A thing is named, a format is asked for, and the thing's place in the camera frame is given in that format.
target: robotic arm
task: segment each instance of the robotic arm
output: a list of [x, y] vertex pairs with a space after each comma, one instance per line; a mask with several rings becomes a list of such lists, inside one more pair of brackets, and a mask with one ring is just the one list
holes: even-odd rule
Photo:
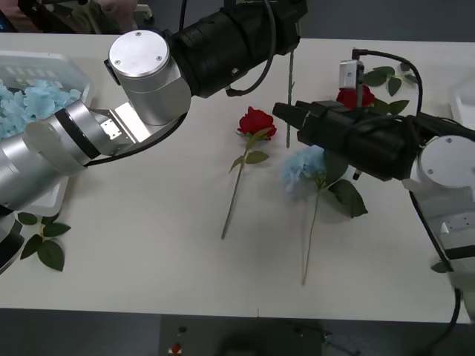
[[[358, 51], [372, 52], [353, 54]], [[422, 113], [420, 77], [415, 116], [381, 116], [362, 108], [363, 72], [359, 58], [341, 63], [340, 88], [357, 90], [359, 108], [331, 101], [278, 103], [273, 113], [298, 129], [302, 143], [340, 154], [380, 180], [402, 181], [441, 257], [439, 269], [450, 272], [456, 295], [463, 291], [475, 320], [475, 131]]]
[[[0, 142], [0, 273], [23, 244], [13, 228], [13, 211], [35, 201], [63, 177], [164, 140], [185, 119], [193, 96], [207, 98], [269, 55], [295, 49], [300, 41], [296, 23], [306, 12], [305, 0], [273, 1], [272, 6], [267, 0], [265, 6], [247, 1], [173, 36], [134, 31], [119, 37], [107, 62], [128, 102], [113, 110], [74, 102]], [[240, 95], [238, 90], [228, 93]], [[109, 158], [97, 160], [99, 155]]]

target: green leaf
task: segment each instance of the green leaf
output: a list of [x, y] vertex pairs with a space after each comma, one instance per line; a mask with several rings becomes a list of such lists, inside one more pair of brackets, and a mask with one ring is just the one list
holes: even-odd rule
[[406, 74], [404, 78], [406, 78], [411, 83], [417, 84], [417, 78], [412, 74]]
[[409, 100], [399, 100], [397, 102], [391, 102], [389, 104], [389, 112], [392, 113], [392, 115], [398, 115], [406, 108], [407, 104], [409, 104]]
[[20, 260], [24, 260], [25, 258], [28, 258], [32, 254], [34, 254], [42, 243], [43, 243], [43, 238], [41, 236], [39, 236], [38, 234], [33, 235], [33, 237], [31, 237], [28, 240], [28, 242], [24, 245]]
[[405, 63], [401, 63], [401, 70], [403, 72], [408, 72], [410, 70], [410, 67], [406, 65]]
[[401, 88], [402, 80], [399, 78], [391, 78], [387, 83], [387, 91], [389, 91], [389, 95], [395, 96], [398, 92], [399, 88]]
[[54, 222], [50, 225], [46, 225], [43, 228], [43, 236], [45, 237], [56, 237], [59, 235], [63, 235], [64, 233], [68, 232], [71, 227], [61, 224], [60, 222]]
[[333, 184], [339, 180], [348, 169], [348, 161], [331, 151], [324, 151], [324, 161], [327, 169], [327, 175], [325, 178], [327, 185]]
[[255, 142], [262, 136], [265, 136], [269, 131], [271, 131], [272, 128], [263, 128], [262, 130], [259, 130], [256, 132], [252, 137], [249, 139], [246, 145], [246, 151], [250, 150], [251, 147], [255, 144]]
[[13, 223], [11, 232], [15, 234], [20, 234], [20, 232], [22, 232], [22, 228], [23, 228], [23, 225], [18, 220], [15, 220], [15, 222]]
[[351, 218], [367, 214], [363, 198], [356, 188], [345, 179], [337, 181], [329, 190], [334, 193], [336, 199], [343, 205]]
[[264, 162], [268, 158], [268, 154], [265, 154], [262, 151], [254, 151], [247, 155], [246, 163], [249, 165], [255, 165], [256, 163]]
[[54, 217], [43, 217], [42, 218], [42, 224], [43, 225], [50, 225], [50, 224], [54, 223], [56, 221], [56, 219], [58, 219], [58, 216], [59, 216], [59, 213], [56, 214]]
[[438, 263], [436, 263], [435, 265], [430, 267], [430, 269], [433, 270], [434, 272], [437, 272], [437, 273], [448, 273], [449, 272], [449, 270], [447, 269], [447, 266], [442, 261], [439, 261]]
[[236, 166], [240, 165], [240, 164], [243, 162], [243, 159], [244, 159], [244, 156], [241, 156], [241, 157], [239, 157], [238, 159], [236, 159], [235, 162], [232, 164], [232, 167], [231, 167], [231, 169], [229, 170], [229, 173], [231, 173], [231, 171], [232, 171], [233, 169], [235, 169]]
[[44, 265], [62, 272], [65, 266], [65, 254], [60, 245], [54, 241], [44, 241], [36, 252]]
[[29, 213], [19, 213], [18, 220], [23, 225], [35, 225], [38, 222], [38, 219], [33, 214]]
[[389, 110], [390, 110], [389, 104], [377, 98], [374, 99], [374, 103], [373, 103], [373, 106], [371, 107], [371, 111], [379, 115], [386, 115], [389, 113]]
[[385, 72], [373, 70], [363, 75], [363, 83], [370, 87], [379, 87], [386, 82], [387, 74]]
[[393, 67], [377, 67], [373, 68], [373, 70], [375, 70], [376, 72], [385, 73], [386, 76], [394, 76], [396, 74], [396, 71]]

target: white table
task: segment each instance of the white table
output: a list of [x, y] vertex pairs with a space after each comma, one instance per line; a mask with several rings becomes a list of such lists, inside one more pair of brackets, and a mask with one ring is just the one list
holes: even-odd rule
[[[102, 61], [114, 36], [0, 35], [0, 48], [63, 53], [94, 81], [93, 107], [125, 101]], [[353, 47], [406, 56], [420, 69], [424, 111], [450, 116], [448, 89], [475, 73], [475, 44], [306, 39], [296, 51], [295, 98], [334, 99], [338, 63]], [[143, 154], [88, 169], [69, 184], [61, 220], [63, 273], [37, 257], [17, 261], [0, 276], [0, 308], [208, 314], [447, 322], [453, 308], [448, 279], [433, 273], [436, 253], [396, 181], [363, 176], [358, 189], [370, 213], [348, 220], [321, 205], [307, 284], [300, 285], [301, 249], [313, 198], [292, 202], [278, 175], [303, 147], [285, 124], [263, 148], [266, 163], [246, 169], [227, 238], [220, 233], [243, 151], [234, 131], [248, 106], [272, 112], [286, 101], [288, 57], [276, 57], [253, 94], [218, 93], [195, 99], [188, 119], [170, 138]], [[364, 58], [368, 68], [394, 65]], [[262, 66], [235, 84], [255, 81]], [[384, 88], [375, 90], [388, 99]], [[395, 99], [412, 101], [406, 88]], [[468, 321], [465, 310], [461, 321]]]

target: blue hydrangea flower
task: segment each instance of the blue hydrangea flower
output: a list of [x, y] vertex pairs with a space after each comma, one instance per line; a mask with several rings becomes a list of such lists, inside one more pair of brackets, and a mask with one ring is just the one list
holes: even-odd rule
[[27, 124], [47, 119], [80, 97], [80, 91], [65, 92], [46, 80], [36, 80], [24, 94], [13, 93], [0, 80], [0, 139], [20, 134]]
[[286, 191], [293, 191], [302, 179], [316, 179], [321, 175], [325, 175], [324, 150], [310, 146], [287, 159], [281, 179], [286, 185]]

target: red flower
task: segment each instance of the red flower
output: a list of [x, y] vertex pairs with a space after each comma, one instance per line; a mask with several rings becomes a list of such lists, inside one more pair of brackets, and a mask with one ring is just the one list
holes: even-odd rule
[[238, 131], [243, 134], [255, 134], [264, 128], [271, 128], [266, 134], [269, 139], [275, 135], [277, 128], [274, 126], [274, 118], [261, 110], [255, 110], [249, 106], [247, 114], [239, 121]]
[[[363, 85], [363, 106], [370, 106], [374, 103], [374, 94], [367, 85]], [[349, 109], [356, 108], [356, 90], [355, 89], [340, 89], [337, 102], [342, 103]]]

